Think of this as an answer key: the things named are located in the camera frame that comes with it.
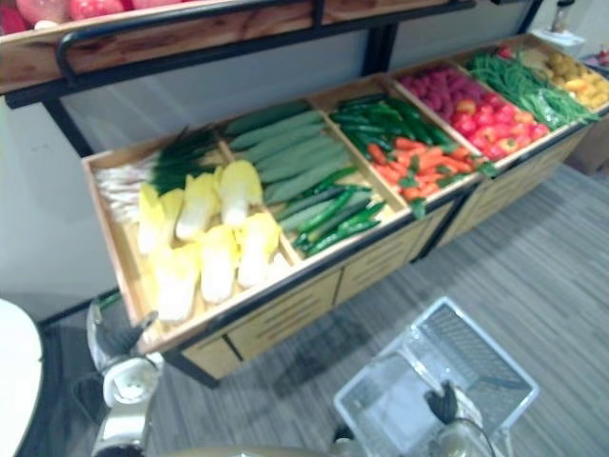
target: wooden drawer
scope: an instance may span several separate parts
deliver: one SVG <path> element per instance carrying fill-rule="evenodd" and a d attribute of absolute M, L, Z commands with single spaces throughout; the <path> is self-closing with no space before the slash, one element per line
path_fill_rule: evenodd
<path fill-rule="evenodd" d="M 425 246 L 452 204 L 435 210 L 421 221 L 375 243 L 344 267 L 336 304 L 348 300 L 414 259 Z"/>
<path fill-rule="evenodd" d="M 220 379 L 237 369 L 241 360 L 223 338 L 205 340 L 182 351 L 194 365 Z"/>
<path fill-rule="evenodd" d="M 542 152 L 539 156 L 511 169 L 496 179 L 482 183 L 463 205 L 438 246 L 445 245 L 480 222 L 506 208 L 550 177 L 569 156 L 587 129 L 582 129 Z"/>
<path fill-rule="evenodd" d="M 228 338 L 245 360 L 266 351 L 332 308 L 340 275 L 335 270 L 280 297 L 230 331 Z"/>

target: vegetable display stand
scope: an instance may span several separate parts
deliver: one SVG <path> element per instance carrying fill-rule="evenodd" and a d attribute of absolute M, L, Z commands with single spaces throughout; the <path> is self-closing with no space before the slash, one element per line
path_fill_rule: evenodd
<path fill-rule="evenodd" d="M 379 77 L 372 79 L 381 81 L 376 83 L 380 88 L 384 84 L 382 80 Z M 370 80 L 356 83 L 361 84 L 370 84 Z M 314 95 L 310 100 L 319 106 L 323 100 L 332 97 L 338 100 L 348 92 L 344 88 L 336 88 Z M 309 102 L 292 103 L 306 108 Z M 192 312 L 185 320 L 176 323 L 158 321 L 144 334 L 140 345 L 143 352 L 161 351 L 173 365 L 213 385 L 243 361 L 264 352 L 417 257 L 442 223 L 453 205 L 452 198 L 447 199 L 444 195 L 435 199 L 428 205 L 428 214 L 415 220 L 402 197 L 385 184 L 350 143 L 345 142 L 345 137 L 325 114 L 315 109 L 303 114 L 309 113 L 323 121 L 318 134 L 342 145 L 348 165 L 355 168 L 353 174 L 340 182 L 371 188 L 372 202 L 386 202 L 383 210 L 375 216 L 380 221 L 378 225 L 308 257 L 291 246 L 294 235 L 282 234 L 278 252 L 285 261 L 280 264 L 283 266 L 281 269 L 275 270 L 260 285 L 251 288 L 235 286 L 231 296 L 219 304 L 206 302 L 197 290 Z M 204 165 L 225 165 L 248 155 L 251 157 L 251 151 L 233 150 L 232 145 L 237 143 L 233 141 L 234 137 L 227 135 L 228 126 L 234 124 L 224 121 L 213 127 L 215 143 L 213 150 L 206 154 Z M 138 251 L 137 227 L 115 220 L 108 200 L 100 190 L 98 175 L 100 171 L 140 162 L 156 150 L 173 144 L 175 138 L 174 135 L 84 159 L 93 203 L 132 322 L 157 309 L 160 287 L 153 265 Z M 289 149 L 282 152 L 286 158 L 289 153 Z M 284 206 L 279 203 L 256 210 L 277 214 L 284 210 Z"/>

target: wooden tray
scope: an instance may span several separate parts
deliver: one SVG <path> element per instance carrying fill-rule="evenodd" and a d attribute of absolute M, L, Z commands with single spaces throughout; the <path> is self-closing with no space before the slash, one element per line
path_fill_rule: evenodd
<path fill-rule="evenodd" d="M 128 317 L 131 323 L 139 322 L 149 312 L 156 309 L 156 279 L 154 278 L 154 271 L 151 263 L 138 251 L 137 224 L 123 224 L 114 221 L 108 210 L 108 204 L 97 187 L 95 171 L 98 169 L 118 167 L 141 160 L 151 155 L 156 150 L 168 145 L 174 138 L 175 136 L 172 135 L 160 140 L 149 141 L 135 147 L 101 152 L 83 159 L 83 166 L 93 199 L 93 205 L 95 206 L 99 222 L 102 226 L 102 232 L 106 238 L 110 260 L 116 273 L 119 288 L 123 293 Z M 226 164 L 229 160 L 230 158 L 223 153 L 220 147 L 206 155 L 206 162 L 217 165 Z M 267 211 L 265 207 L 260 207 L 256 210 Z M 294 265 L 295 259 L 298 259 L 298 256 L 283 235 L 280 239 L 279 252 L 291 266 Z M 195 293 L 193 311 L 189 321 L 205 321 L 212 319 L 235 303 L 241 301 L 243 297 L 256 293 L 261 288 L 267 287 L 268 282 L 281 279 L 282 276 L 285 276 L 288 273 L 289 269 L 281 276 L 274 277 L 272 280 L 269 279 L 265 284 L 248 290 L 242 290 L 238 285 L 235 285 L 232 297 L 219 305 L 204 303 L 201 294 L 197 292 Z M 174 325 L 157 321 L 143 336 L 143 344 L 144 346 L 153 343 L 162 344 L 166 339 L 171 337 L 170 335 L 174 334 L 176 331 L 180 331 L 179 328 L 179 324 Z"/>
<path fill-rule="evenodd" d="M 549 56 L 552 53 L 558 53 L 565 58 L 571 58 L 561 52 L 560 50 L 553 48 L 548 43 L 540 40 L 537 36 L 532 34 L 518 35 L 513 38 L 508 38 L 507 40 L 503 40 L 501 42 L 503 46 L 509 47 L 514 53 L 518 50 L 521 51 L 522 62 L 524 65 L 529 67 L 532 70 L 542 70 L 546 67 L 546 62 L 549 59 Z M 595 70 L 586 67 L 590 73 L 594 73 L 599 77 L 604 78 L 600 73 Z M 588 108 L 592 112 L 601 112 L 605 109 L 609 108 L 609 101 L 603 103 L 602 105 L 592 109 Z"/>
<path fill-rule="evenodd" d="M 399 90 L 396 89 L 393 84 L 393 81 L 391 81 L 380 73 L 373 74 L 366 78 L 360 79 L 353 83 L 345 84 L 335 89 L 325 90 L 323 92 L 316 93 L 314 95 L 309 96 L 308 99 L 324 114 L 325 120 L 330 126 L 332 126 L 332 128 L 336 132 L 336 135 L 342 138 L 343 141 L 349 145 L 353 154 L 358 157 L 358 160 L 362 161 L 365 164 L 366 168 L 368 169 L 368 173 L 373 174 L 376 179 L 383 182 L 387 188 L 391 189 L 392 193 L 396 196 L 396 198 L 400 199 L 405 203 L 405 200 L 403 200 L 402 196 L 398 193 L 398 191 L 396 189 L 392 189 L 385 182 L 384 178 L 382 178 L 376 170 L 370 167 L 367 160 L 360 154 L 355 145 L 353 145 L 350 140 L 344 135 L 340 126 L 334 123 L 328 116 L 328 114 L 334 111 L 338 103 L 342 100 L 349 100 L 351 98 L 372 95 L 375 93 L 385 93 L 391 97 L 411 101 L 407 97 L 405 97 Z M 439 126 L 453 140 L 455 140 L 455 142 L 469 149 L 470 151 L 472 151 L 472 153 L 476 155 L 481 155 L 481 153 L 477 149 L 475 149 L 467 140 L 462 138 L 458 132 L 450 128 L 450 126 L 448 126 L 439 116 L 431 116 L 429 110 L 423 110 L 420 108 L 419 105 L 417 105 L 417 108 L 420 109 L 423 120 Z M 427 205 L 430 205 L 433 202 L 445 198 L 451 193 L 454 193 L 456 190 L 468 187 L 480 180 L 481 176 L 479 173 L 472 173 L 471 175 L 461 179 L 460 181 L 453 183 L 450 186 L 446 186 L 445 188 L 436 192 L 434 195 L 426 199 L 426 203 Z"/>
<path fill-rule="evenodd" d="M 431 62 L 425 62 L 422 64 L 419 64 L 417 66 L 414 67 L 408 67 L 405 69 L 399 69 L 399 70 L 395 70 L 392 71 L 391 73 L 389 73 L 389 77 L 392 79 L 393 84 L 395 86 L 395 88 L 397 89 L 397 91 L 399 91 L 405 98 L 407 98 L 411 103 L 413 103 L 414 105 L 417 106 L 417 108 L 419 108 L 422 112 L 425 112 L 429 118 L 433 119 L 434 121 L 436 121 L 436 123 L 438 123 L 439 125 L 442 125 L 442 127 L 454 138 L 458 138 L 460 140 L 460 142 L 465 143 L 470 149 L 474 150 L 478 155 L 483 156 L 482 152 L 476 148 L 474 145 L 472 145 L 469 140 L 467 140 L 463 135 L 461 135 L 458 131 L 456 131 L 449 123 L 445 122 L 438 113 L 436 113 L 434 110 L 432 110 L 430 107 L 428 107 L 425 103 L 423 103 L 415 94 L 413 94 L 410 90 L 408 90 L 407 88 L 405 88 L 402 83 L 400 83 L 400 80 L 406 76 L 407 74 L 415 74 L 421 70 L 425 70 L 425 69 L 429 69 L 429 68 L 433 68 L 439 65 L 448 65 L 451 66 L 455 69 L 458 69 L 459 71 L 463 72 L 463 74 L 466 74 L 469 76 L 469 73 L 467 72 L 467 70 L 465 68 L 463 68 L 458 62 L 464 62 L 466 60 L 468 60 L 471 56 L 475 55 L 476 53 L 480 52 L 480 50 L 484 50 L 484 49 L 490 49 L 492 47 L 494 47 L 495 45 L 488 45 L 486 47 L 482 47 L 482 48 L 477 48 L 475 50 L 469 50 L 463 53 L 460 53 L 458 58 L 456 60 L 451 60 L 451 59 L 440 59 L 440 60 L 434 60 Z M 477 81 L 478 84 L 480 84 L 483 88 L 485 88 L 486 90 L 488 90 L 489 92 L 492 93 L 496 93 L 494 90 L 492 90 L 490 87 L 488 87 L 486 84 L 484 84 L 482 81 Z M 576 125 L 577 122 L 574 122 L 572 124 L 566 125 L 566 126 L 562 126 L 559 129 L 556 129 L 552 132 L 550 132 L 548 135 L 545 135 L 544 137 L 534 141 L 533 143 L 531 143 L 530 145 L 526 146 L 525 148 L 522 148 L 516 152 L 514 152 L 513 154 L 508 155 L 507 157 L 504 157 L 500 160 L 498 160 L 497 162 L 494 162 L 493 164 L 495 165 L 495 167 L 498 170 L 505 170 L 505 169 L 509 169 L 512 164 L 516 161 L 519 161 L 522 157 L 526 157 L 533 149 L 537 148 L 538 146 L 543 145 L 544 143 L 547 143 L 549 140 L 551 140 L 553 137 L 559 136 L 562 133 L 564 133 L 566 130 L 572 128 L 573 126 Z"/>

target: cucumber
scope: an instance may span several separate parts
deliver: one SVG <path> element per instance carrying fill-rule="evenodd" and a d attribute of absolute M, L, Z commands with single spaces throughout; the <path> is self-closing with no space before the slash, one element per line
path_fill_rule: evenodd
<path fill-rule="evenodd" d="M 305 190 L 315 186 L 334 171 L 344 168 L 346 163 L 346 157 L 334 158 L 299 174 L 295 178 L 271 184 L 265 189 L 265 202 L 273 204 L 291 200 Z"/>
<path fill-rule="evenodd" d="M 246 152 L 244 152 L 244 158 L 249 162 L 259 162 L 290 146 L 297 145 L 303 140 L 319 135 L 324 127 L 324 124 L 312 124 L 310 126 L 289 130 L 274 138 L 264 140 L 253 148 L 246 150 Z"/>
<path fill-rule="evenodd" d="M 236 136 L 246 133 L 247 131 L 266 127 L 270 124 L 282 121 L 287 117 L 295 116 L 301 112 L 310 109 L 308 103 L 304 100 L 295 102 L 282 103 L 274 107 L 259 109 L 241 116 L 234 121 L 228 123 L 225 128 L 225 135 Z"/>
<path fill-rule="evenodd" d="M 292 214 L 291 216 L 280 222 L 279 225 L 282 226 L 282 229 L 285 231 L 295 230 L 300 224 L 309 220 L 311 217 L 316 216 L 330 205 L 332 205 L 332 200 L 326 200 L 324 202 L 318 203 L 317 205 L 313 205 L 312 207 L 303 209 L 302 211 L 297 212 L 296 214 Z"/>
<path fill-rule="evenodd" d="M 261 141 L 268 140 L 281 135 L 291 129 L 306 126 L 308 124 L 314 124 L 323 122 L 324 118 L 322 115 L 314 110 L 305 111 L 301 114 L 297 114 L 292 117 L 288 117 L 283 121 L 276 122 L 270 126 L 262 127 L 260 129 L 251 130 L 247 133 L 239 135 L 237 138 L 230 142 L 230 147 L 235 150 L 243 150 L 257 145 Z"/>
<path fill-rule="evenodd" d="M 332 160 L 334 158 L 345 158 L 345 149 L 341 144 L 330 146 L 329 148 L 318 149 L 311 152 L 300 160 L 285 160 L 284 163 L 273 169 L 266 169 L 260 173 L 260 180 L 265 183 L 276 183 L 282 179 L 291 178 L 297 174 L 303 173 L 308 169 Z"/>
<path fill-rule="evenodd" d="M 286 160 L 300 160 L 302 157 L 305 157 L 318 149 L 328 148 L 334 144 L 336 144 L 336 141 L 325 135 L 308 138 L 293 147 L 269 155 L 260 162 L 256 162 L 256 170 L 260 172 L 266 169 L 272 169 L 283 165 Z"/>

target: carrot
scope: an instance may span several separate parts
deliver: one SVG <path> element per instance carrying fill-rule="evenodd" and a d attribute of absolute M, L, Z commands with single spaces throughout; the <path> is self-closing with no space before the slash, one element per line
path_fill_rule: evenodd
<path fill-rule="evenodd" d="M 474 170 L 471 165 L 466 164 L 465 162 L 455 160 L 451 157 L 445 157 L 444 159 L 444 165 L 454 168 L 459 173 L 471 173 Z"/>
<path fill-rule="evenodd" d="M 419 191 L 419 196 L 426 198 L 430 195 L 433 195 L 438 190 L 440 190 L 440 186 L 438 186 L 438 184 L 436 184 L 436 182 L 429 183 L 429 184 L 426 184 L 423 188 L 421 188 L 421 190 Z"/>
<path fill-rule="evenodd" d="M 368 145 L 368 152 L 370 152 L 370 155 L 377 164 L 385 165 L 387 163 L 387 158 L 384 156 L 383 150 L 379 147 L 379 145 L 370 143 Z"/>
<path fill-rule="evenodd" d="M 445 163 L 446 157 L 443 155 L 422 155 L 419 156 L 419 169 L 435 168 Z"/>
<path fill-rule="evenodd" d="M 469 150 L 463 146 L 459 146 L 455 150 L 452 151 L 450 157 L 457 160 L 465 160 L 469 157 Z"/>
<path fill-rule="evenodd" d="M 442 150 L 442 148 L 438 148 L 437 146 L 434 146 L 433 148 L 429 148 L 427 150 L 427 155 L 444 155 L 444 151 Z"/>
<path fill-rule="evenodd" d="M 435 183 L 436 180 L 442 179 L 443 177 L 444 177 L 443 174 L 429 173 L 429 174 L 417 175 L 417 181 L 421 184 L 429 184 L 429 183 Z"/>
<path fill-rule="evenodd" d="M 408 167 L 405 167 L 399 162 L 389 162 L 389 166 L 400 174 L 400 177 L 404 178 L 408 174 Z"/>
<path fill-rule="evenodd" d="M 406 199 L 406 202 L 412 202 L 415 198 L 418 198 L 420 194 L 421 192 L 417 188 L 402 189 L 402 196 Z"/>

